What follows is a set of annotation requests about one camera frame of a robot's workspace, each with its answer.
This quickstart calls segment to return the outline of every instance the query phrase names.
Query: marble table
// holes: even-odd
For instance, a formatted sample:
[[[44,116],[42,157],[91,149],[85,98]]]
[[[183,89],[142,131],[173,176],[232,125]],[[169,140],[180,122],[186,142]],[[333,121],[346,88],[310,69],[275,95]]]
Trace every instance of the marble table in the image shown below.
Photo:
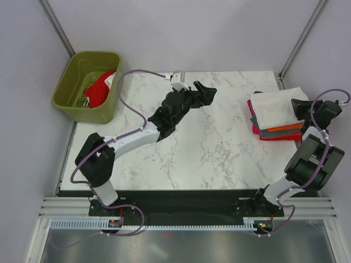
[[[260,188],[279,180],[296,151],[293,141],[260,141],[251,132],[247,100],[260,90],[277,90],[271,71],[191,72],[186,83],[199,80],[217,88],[211,106],[192,109],[167,139],[145,145],[120,157],[111,182],[116,190],[203,190]],[[134,74],[124,81],[122,96],[129,105],[150,117],[170,84],[149,74]],[[142,123],[139,116],[118,103],[114,119],[105,125],[78,123],[64,171],[61,190],[87,190],[73,185],[74,160],[94,132],[114,135]],[[78,172],[77,180],[84,180]]]

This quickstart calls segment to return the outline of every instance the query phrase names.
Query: red cloth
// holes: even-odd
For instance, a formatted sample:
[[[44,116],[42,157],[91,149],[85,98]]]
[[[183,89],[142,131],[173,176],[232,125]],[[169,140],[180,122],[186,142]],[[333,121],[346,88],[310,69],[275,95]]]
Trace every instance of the red cloth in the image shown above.
[[[253,117],[254,111],[252,109],[251,100],[247,101],[247,105],[248,105],[248,108],[250,109],[251,116]],[[293,133],[293,134],[283,135],[278,137],[264,138],[261,136],[258,127],[256,127],[253,123],[252,123],[252,133],[258,134],[259,139],[262,141],[302,141],[301,133]]]
[[[110,92],[109,86],[105,83],[105,79],[113,73],[114,71],[112,70],[105,72],[85,91],[85,95],[89,97],[89,108],[96,108],[105,102]]]

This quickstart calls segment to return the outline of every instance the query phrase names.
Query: white wall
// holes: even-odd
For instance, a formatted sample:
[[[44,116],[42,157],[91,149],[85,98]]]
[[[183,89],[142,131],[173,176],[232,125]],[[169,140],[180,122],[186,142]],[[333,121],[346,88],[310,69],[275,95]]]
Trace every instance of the white wall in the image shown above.
[[[286,76],[290,88],[301,86],[313,99],[321,92],[341,88],[351,92],[351,1],[329,1]],[[324,99],[343,99],[342,94]],[[339,167],[323,188],[331,196],[351,246],[351,105],[330,125],[331,142],[345,151]]]
[[[36,0],[1,0],[0,36],[0,257],[19,263],[72,123],[50,100],[69,56]]]
[[[76,52],[124,68],[280,72],[318,0],[48,0]]]

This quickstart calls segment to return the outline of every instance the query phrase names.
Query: white clip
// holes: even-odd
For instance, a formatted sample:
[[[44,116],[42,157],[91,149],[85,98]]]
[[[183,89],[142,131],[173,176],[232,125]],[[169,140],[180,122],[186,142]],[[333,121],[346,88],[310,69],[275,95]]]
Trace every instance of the white clip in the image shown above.
[[[344,106],[344,105],[346,105],[346,104],[347,104],[346,101],[339,101],[339,102],[338,102],[338,105],[339,105],[339,106]]]
[[[165,73],[165,80],[170,81],[171,80],[171,74]]]

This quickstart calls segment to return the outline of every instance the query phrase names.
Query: gray floor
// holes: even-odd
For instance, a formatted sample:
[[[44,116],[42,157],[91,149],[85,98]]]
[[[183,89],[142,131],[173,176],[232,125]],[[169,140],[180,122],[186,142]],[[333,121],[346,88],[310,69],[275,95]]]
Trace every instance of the gray floor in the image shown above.
[[[69,245],[93,231],[52,231],[52,242]],[[322,222],[290,222],[276,236],[258,238],[243,232],[145,231],[134,237],[92,237],[70,249],[46,247],[52,263],[333,263]]]

